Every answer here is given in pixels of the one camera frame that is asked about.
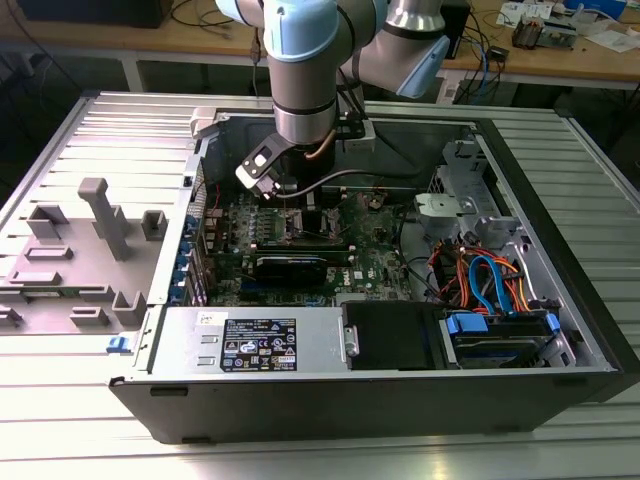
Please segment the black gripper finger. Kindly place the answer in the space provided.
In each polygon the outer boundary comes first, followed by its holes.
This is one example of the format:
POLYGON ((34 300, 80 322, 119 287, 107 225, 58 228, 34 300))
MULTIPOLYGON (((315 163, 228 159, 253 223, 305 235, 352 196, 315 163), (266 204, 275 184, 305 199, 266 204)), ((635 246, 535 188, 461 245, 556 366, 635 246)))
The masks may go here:
POLYGON ((322 228, 322 206, 315 192, 307 193, 302 208, 303 230, 309 234, 319 234, 322 228))

